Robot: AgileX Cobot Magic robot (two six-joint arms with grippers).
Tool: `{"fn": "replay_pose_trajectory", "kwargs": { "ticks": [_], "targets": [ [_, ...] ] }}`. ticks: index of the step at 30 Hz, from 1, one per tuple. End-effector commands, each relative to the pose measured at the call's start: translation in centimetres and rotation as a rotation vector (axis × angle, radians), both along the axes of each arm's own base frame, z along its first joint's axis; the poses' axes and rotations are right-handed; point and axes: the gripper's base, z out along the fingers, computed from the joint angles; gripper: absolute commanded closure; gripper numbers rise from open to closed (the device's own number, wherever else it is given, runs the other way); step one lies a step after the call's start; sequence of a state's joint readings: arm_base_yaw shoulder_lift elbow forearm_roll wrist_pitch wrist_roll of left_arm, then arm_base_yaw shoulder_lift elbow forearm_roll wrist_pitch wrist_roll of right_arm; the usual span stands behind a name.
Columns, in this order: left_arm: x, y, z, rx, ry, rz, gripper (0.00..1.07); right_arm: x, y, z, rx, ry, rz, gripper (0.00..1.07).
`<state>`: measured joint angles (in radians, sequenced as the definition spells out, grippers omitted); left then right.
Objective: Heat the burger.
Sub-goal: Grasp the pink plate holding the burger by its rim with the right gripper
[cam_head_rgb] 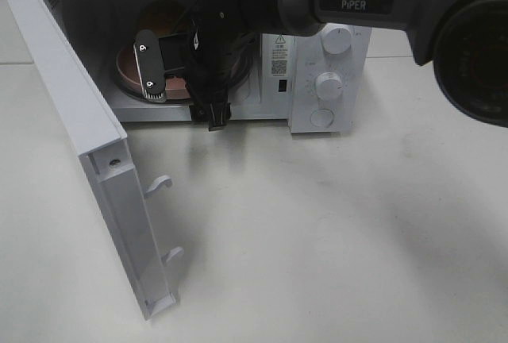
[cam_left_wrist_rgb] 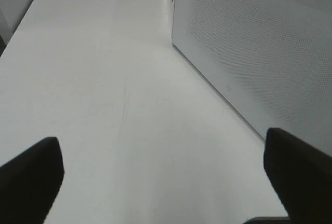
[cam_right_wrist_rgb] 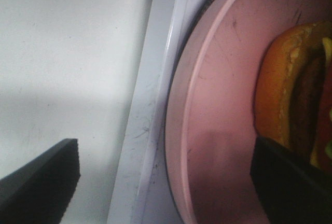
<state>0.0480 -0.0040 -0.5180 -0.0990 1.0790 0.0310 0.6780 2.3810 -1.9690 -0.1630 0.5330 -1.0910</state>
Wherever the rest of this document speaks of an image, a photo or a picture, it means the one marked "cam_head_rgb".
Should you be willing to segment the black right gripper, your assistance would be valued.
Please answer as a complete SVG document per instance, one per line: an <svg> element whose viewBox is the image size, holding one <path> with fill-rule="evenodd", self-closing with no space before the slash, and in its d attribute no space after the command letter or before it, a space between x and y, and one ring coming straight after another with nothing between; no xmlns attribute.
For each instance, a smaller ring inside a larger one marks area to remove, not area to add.
<svg viewBox="0 0 508 343"><path fill-rule="evenodd" d="M253 65L253 33L216 34L192 28L159 40L164 70L186 81L195 123L218 131L231 118L229 92L243 84Z"/></svg>

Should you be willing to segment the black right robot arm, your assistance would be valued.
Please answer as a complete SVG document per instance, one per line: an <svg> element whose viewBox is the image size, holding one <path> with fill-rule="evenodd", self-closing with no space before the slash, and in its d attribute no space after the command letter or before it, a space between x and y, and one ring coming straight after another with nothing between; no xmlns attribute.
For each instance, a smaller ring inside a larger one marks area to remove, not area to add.
<svg viewBox="0 0 508 343"><path fill-rule="evenodd" d="M507 124L507 0L197 0L158 75L180 75L210 127L228 117L233 65L258 33L309 37L331 23L403 31L444 96L483 123Z"/></svg>

